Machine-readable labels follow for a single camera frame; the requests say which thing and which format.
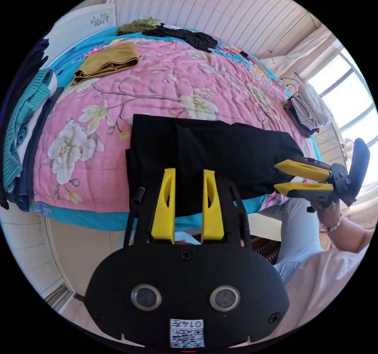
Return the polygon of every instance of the folded turquoise sweater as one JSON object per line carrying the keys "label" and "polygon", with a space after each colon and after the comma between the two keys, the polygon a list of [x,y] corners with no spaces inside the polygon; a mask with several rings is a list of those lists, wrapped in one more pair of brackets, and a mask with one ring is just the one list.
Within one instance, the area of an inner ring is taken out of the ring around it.
{"label": "folded turquoise sweater", "polygon": [[4,142],[3,182],[7,192],[13,190],[22,163],[17,153],[16,141],[20,130],[25,130],[30,118],[50,95],[48,85],[52,78],[52,68],[40,69],[18,100],[8,123]]}

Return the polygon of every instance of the stack of clothes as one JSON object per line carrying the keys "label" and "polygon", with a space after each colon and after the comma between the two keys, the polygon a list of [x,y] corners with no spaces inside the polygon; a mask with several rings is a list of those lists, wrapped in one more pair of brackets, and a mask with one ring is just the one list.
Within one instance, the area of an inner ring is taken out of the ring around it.
{"label": "stack of clothes", "polygon": [[283,106],[300,134],[310,138],[319,128],[332,122],[333,115],[316,90],[308,83],[299,85],[298,92]]}
{"label": "stack of clothes", "polygon": [[34,156],[44,120],[63,88],[57,89],[52,69],[41,69],[47,60],[42,39],[29,52],[13,79],[0,112],[0,205],[10,202],[29,210],[27,184],[33,181]]}

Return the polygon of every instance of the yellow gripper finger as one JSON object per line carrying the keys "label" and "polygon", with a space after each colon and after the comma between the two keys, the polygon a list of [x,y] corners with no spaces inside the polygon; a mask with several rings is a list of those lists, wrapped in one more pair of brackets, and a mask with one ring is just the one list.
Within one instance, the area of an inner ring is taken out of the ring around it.
{"label": "yellow gripper finger", "polygon": [[174,244],[176,170],[164,171],[159,197],[157,199],[151,235],[155,240],[170,240]]}
{"label": "yellow gripper finger", "polygon": [[223,239],[224,229],[220,205],[215,174],[211,170],[204,170],[202,243],[206,240],[220,241]]}
{"label": "yellow gripper finger", "polygon": [[281,170],[286,174],[298,176],[313,180],[316,182],[325,182],[330,176],[330,171],[322,169],[314,165],[303,164],[293,160],[285,160],[274,166],[276,169]]}
{"label": "yellow gripper finger", "polygon": [[334,187],[330,183],[302,183],[302,182],[285,182],[277,183],[274,188],[282,195],[287,194],[292,190],[303,191],[333,191]]}

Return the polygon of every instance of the folded white clothes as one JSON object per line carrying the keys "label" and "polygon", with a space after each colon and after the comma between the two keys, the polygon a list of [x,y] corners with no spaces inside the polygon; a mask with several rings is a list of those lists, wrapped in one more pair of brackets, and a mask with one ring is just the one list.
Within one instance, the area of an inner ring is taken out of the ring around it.
{"label": "folded white clothes", "polygon": [[[53,73],[52,77],[51,77],[51,81],[48,85],[48,89],[50,90],[49,98],[56,92],[57,86],[58,86],[58,79],[56,78],[55,73]],[[44,101],[40,105],[38,110],[34,113],[34,115],[29,120],[29,122],[26,126],[26,129],[27,129],[26,137],[25,137],[24,141],[19,146],[17,146],[17,153],[19,155],[21,163],[23,163],[23,161],[24,161],[26,149],[28,147],[30,139],[32,138],[33,130],[35,128],[35,125],[37,124],[37,120],[38,120],[39,116],[41,115],[42,107],[45,104],[45,102],[46,101]]]}
{"label": "folded white clothes", "polygon": [[48,85],[48,88],[50,90],[49,97],[51,97],[56,92],[57,87],[58,87],[58,79],[56,78],[55,73],[53,73],[51,80],[50,80],[50,83]]}
{"label": "folded white clothes", "polygon": [[174,240],[175,241],[186,241],[188,244],[193,245],[201,245],[199,241],[197,241],[192,235],[186,233],[185,231],[179,231],[174,233]]}
{"label": "folded white clothes", "polygon": [[332,122],[333,115],[321,96],[309,84],[299,85],[298,92],[291,97],[301,124],[309,130],[326,126]]}

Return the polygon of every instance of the cable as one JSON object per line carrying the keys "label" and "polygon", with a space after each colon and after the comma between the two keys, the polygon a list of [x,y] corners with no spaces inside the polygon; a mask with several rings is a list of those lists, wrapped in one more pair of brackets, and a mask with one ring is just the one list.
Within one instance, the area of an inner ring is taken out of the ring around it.
{"label": "cable", "polygon": [[282,80],[283,80],[283,79],[285,79],[285,80],[293,80],[293,81],[295,81],[295,82],[297,82],[297,83],[298,83],[298,86],[300,85],[299,81],[298,81],[298,80],[296,80],[295,78],[282,77],[281,79],[282,79]]}
{"label": "cable", "polygon": [[294,74],[303,82],[303,83],[306,83],[306,81],[297,73],[297,72],[294,72]]}
{"label": "cable", "polygon": [[269,52],[272,53],[274,49],[280,44],[281,40],[307,15],[309,11],[279,40],[279,42]]}
{"label": "cable", "polygon": [[333,143],[340,144],[341,147],[342,147],[342,149],[344,149],[343,147],[345,147],[345,145],[343,143],[341,143],[340,141],[335,141],[335,140],[332,140],[332,139],[325,139],[323,137],[320,137],[319,135],[316,135],[315,133],[313,135],[316,136],[316,137],[318,137],[318,138],[320,138],[320,139],[322,139],[322,140],[328,140],[328,141],[332,141]]}
{"label": "cable", "polygon": [[292,83],[288,83],[286,86],[289,86],[289,85],[294,86],[294,90],[295,90],[295,92],[296,92],[296,93],[298,92],[297,89],[296,89],[296,87],[295,87],[295,85],[293,85]]}

